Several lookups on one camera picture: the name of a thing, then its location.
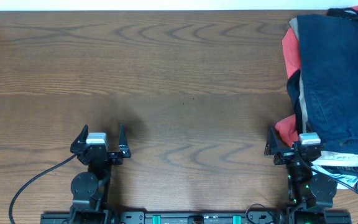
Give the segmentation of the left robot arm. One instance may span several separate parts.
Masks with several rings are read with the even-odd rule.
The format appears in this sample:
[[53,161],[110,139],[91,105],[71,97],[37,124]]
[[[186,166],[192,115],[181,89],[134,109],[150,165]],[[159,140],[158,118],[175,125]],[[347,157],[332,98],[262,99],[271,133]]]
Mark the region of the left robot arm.
[[121,165],[124,159],[131,157],[124,126],[120,125],[119,128],[117,152],[108,151],[106,133],[91,133],[87,125],[71,144],[70,152],[88,170],[76,175],[71,182],[73,204],[70,207],[69,224],[119,223],[118,213],[108,206],[108,194],[111,167]]

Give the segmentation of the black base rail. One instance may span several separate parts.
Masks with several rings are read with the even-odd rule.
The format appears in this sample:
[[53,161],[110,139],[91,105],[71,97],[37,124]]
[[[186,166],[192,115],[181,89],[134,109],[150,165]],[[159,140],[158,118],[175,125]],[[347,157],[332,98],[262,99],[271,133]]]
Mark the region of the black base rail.
[[246,224],[246,223],[351,223],[348,212],[304,212],[297,211],[287,218],[283,212],[249,210],[244,213],[145,213],[145,212],[74,212],[45,213],[41,224],[59,223],[107,223],[107,224]]

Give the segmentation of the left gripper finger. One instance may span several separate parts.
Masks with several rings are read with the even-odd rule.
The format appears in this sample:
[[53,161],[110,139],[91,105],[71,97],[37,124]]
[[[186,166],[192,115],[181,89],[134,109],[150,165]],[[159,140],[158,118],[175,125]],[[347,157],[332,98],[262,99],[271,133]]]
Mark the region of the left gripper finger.
[[88,125],[84,125],[81,133],[76,137],[70,146],[70,152],[73,154],[82,154],[87,148],[86,140],[89,135]]
[[120,125],[119,130],[119,149],[122,158],[131,158],[131,150],[129,149],[123,124]]

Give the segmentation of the light blue white garment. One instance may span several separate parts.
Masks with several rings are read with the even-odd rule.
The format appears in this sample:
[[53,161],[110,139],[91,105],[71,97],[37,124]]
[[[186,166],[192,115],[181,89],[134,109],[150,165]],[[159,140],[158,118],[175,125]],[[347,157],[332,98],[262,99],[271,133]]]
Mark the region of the light blue white garment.
[[334,177],[351,187],[355,187],[358,183],[357,154],[323,151],[312,164],[313,169]]

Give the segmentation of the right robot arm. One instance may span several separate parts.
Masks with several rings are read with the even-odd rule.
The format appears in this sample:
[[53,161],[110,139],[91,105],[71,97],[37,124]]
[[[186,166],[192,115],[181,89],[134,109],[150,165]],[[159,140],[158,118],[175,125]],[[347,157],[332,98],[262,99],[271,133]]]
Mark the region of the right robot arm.
[[279,133],[268,127],[264,154],[273,163],[284,165],[288,172],[288,199],[293,205],[277,212],[275,223],[326,223],[325,210],[333,206],[337,183],[313,171],[312,162],[321,156],[323,143],[316,133],[301,134],[287,145]]

